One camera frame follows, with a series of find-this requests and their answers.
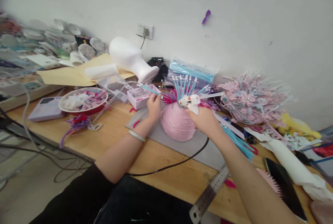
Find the purple decoration on wall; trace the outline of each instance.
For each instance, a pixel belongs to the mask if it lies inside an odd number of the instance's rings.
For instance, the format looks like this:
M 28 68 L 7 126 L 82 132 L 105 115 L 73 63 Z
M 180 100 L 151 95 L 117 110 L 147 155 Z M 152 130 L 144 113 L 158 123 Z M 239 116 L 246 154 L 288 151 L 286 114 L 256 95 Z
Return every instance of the purple decoration on wall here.
M 207 17 L 211 14 L 211 11 L 210 10 L 207 10 L 206 12 L 206 17 L 202 20 L 202 24 L 205 24 L 206 21 L 207 21 Z

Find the hand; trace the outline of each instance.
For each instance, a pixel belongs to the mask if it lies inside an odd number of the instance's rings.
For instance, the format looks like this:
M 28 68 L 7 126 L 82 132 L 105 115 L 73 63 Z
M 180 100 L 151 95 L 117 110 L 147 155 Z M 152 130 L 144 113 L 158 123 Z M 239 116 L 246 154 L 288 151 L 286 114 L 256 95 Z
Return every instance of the hand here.
M 161 95 L 152 94 L 147 102 L 149 118 L 157 121 L 161 116 Z
M 195 128 L 198 128 L 210 139 L 216 139 L 221 133 L 223 134 L 224 131 L 211 109 L 199 107 L 198 115 L 189 109 L 186 110 L 186 113 L 194 121 Z

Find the gray cutting mat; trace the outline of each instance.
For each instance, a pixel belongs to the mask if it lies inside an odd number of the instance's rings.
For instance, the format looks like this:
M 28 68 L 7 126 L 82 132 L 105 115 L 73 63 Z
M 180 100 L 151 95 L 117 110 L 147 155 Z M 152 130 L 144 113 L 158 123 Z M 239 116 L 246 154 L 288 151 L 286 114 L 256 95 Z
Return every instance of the gray cutting mat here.
M 131 120 L 125 125 L 125 127 L 129 129 L 133 129 L 133 124 L 138 120 L 138 118 L 141 118 L 144 120 L 148 113 L 146 113 L 143 116 L 140 116 L 140 114 L 144 113 L 144 111 L 147 111 L 147 107 L 144 107 L 142 109 L 139 109 L 138 112 L 131 118 Z M 165 132 L 161 125 L 161 123 L 158 121 L 155 126 L 150 131 L 148 137 L 156 142 L 159 142 L 163 144 L 164 146 L 167 146 L 177 152 L 180 152 L 186 156 L 192 156 L 194 155 L 199 149 L 203 147 L 207 140 L 207 136 L 203 133 L 201 133 L 199 130 L 197 130 L 194 133 L 194 136 L 192 139 L 185 141 L 185 142 L 179 142 L 171 139 Z M 224 158 L 220 151 L 217 149 L 215 144 L 209 140 L 207 146 L 194 158 L 194 160 L 205 164 L 206 166 L 209 166 L 213 169 L 220 170 L 222 166 L 225 164 Z

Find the wooden table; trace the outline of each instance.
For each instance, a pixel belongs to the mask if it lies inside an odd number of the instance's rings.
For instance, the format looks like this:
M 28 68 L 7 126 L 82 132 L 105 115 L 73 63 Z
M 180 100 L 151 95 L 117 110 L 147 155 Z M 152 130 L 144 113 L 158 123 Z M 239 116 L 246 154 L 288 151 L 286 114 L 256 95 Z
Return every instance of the wooden table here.
M 52 93 L 46 97 L 56 96 L 56 94 L 57 93 Z M 30 104 L 27 116 L 38 102 L 39 100 L 36 100 Z M 24 107 L 25 106 L 21 106 L 8 112 L 8 116 L 22 123 Z M 89 131 L 81 135 L 71 136 L 65 140 L 65 147 L 93 159 L 99 158 L 105 151 L 119 141 L 121 137 L 128 133 L 125 124 L 135 114 L 134 111 L 129 113 L 130 109 L 131 105 L 129 104 L 123 105 L 118 103 L 114 105 L 111 110 L 108 110 L 99 118 L 98 123 L 103 124 L 103 127 L 99 131 Z M 67 115 L 62 119 L 39 123 L 27 121 L 27 126 L 36 134 L 47 137 L 55 143 L 60 143 L 62 136 L 69 129 L 69 123 L 66 123 L 65 120 L 70 118 L 72 118 L 72 116 Z M 277 162 L 275 156 L 270 151 L 266 150 L 261 145 L 256 145 L 256 148 L 258 149 L 259 156 L 255 156 L 253 159 L 253 165 L 255 167 L 265 169 L 263 157 L 268 157 Z M 147 139 L 128 172 L 136 174 L 152 172 L 167 165 L 183 161 L 186 158 L 187 156 L 181 153 L 151 139 Z M 308 169 L 312 173 L 320 174 L 311 167 L 308 167 Z M 152 175 L 136 177 L 136 179 L 194 204 L 216 173 L 216 170 L 195 160 L 190 160 L 179 166 Z M 326 183 L 326 186 L 333 192 L 333 189 L 328 183 Z M 302 187 L 294 185 L 294 188 L 308 218 L 308 223 L 316 223 L 310 210 L 312 200 Z M 237 224 L 250 223 L 238 191 L 236 189 L 230 189 L 226 187 L 226 185 L 219 191 L 208 211 Z

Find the black sleeve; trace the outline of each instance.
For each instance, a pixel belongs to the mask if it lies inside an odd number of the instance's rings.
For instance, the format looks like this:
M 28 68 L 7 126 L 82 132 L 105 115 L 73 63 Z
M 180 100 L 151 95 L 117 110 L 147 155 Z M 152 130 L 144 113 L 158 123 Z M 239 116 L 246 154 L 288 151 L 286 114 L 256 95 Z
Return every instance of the black sleeve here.
M 113 184 L 95 164 L 75 178 L 30 224 L 89 223 L 110 197 Z

